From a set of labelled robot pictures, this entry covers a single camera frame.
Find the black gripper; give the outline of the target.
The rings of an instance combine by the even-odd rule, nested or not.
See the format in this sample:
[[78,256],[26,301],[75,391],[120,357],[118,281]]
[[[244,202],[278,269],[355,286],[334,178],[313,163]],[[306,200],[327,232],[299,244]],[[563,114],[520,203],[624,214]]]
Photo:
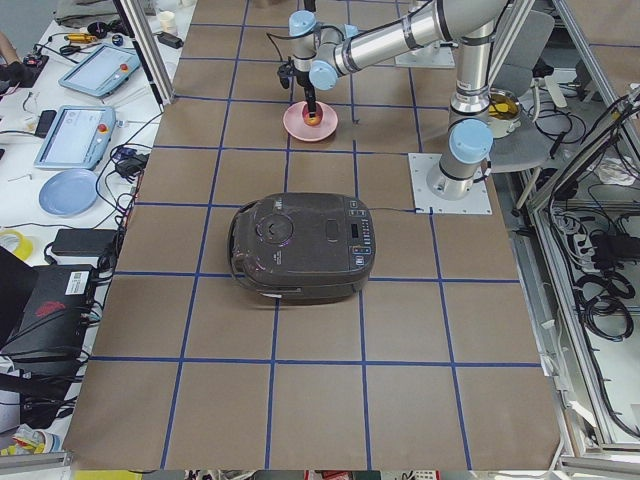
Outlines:
[[313,86],[309,73],[296,70],[294,72],[294,77],[296,79],[297,84],[303,88],[304,96],[305,96],[305,119],[306,120],[315,120],[318,117],[318,107],[316,103],[316,93],[315,87]]

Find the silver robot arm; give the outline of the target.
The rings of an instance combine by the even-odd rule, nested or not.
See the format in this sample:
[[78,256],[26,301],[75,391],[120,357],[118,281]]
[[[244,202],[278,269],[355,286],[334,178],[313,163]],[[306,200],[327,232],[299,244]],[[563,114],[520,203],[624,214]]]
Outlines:
[[460,44],[455,91],[450,100],[447,148],[426,175],[436,197],[456,201],[481,182],[479,168],[488,163],[493,134],[488,126],[490,61],[505,1],[426,1],[405,16],[368,31],[349,24],[321,22],[315,4],[288,19],[285,41],[291,54],[278,76],[302,87],[305,98],[283,116],[285,130],[294,138],[316,142],[331,135],[337,121],[316,100],[319,90],[335,87],[342,76],[439,41]]

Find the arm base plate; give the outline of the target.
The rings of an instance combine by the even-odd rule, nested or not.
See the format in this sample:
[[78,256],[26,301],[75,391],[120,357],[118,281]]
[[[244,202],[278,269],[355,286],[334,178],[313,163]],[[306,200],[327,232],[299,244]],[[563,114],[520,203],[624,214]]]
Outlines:
[[452,47],[448,43],[435,42],[394,58],[395,65],[404,68],[454,69]]
[[453,180],[440,169],[440,154],[410,153],[414,210],[421,214],[491,215],[481,169],[467,180]]

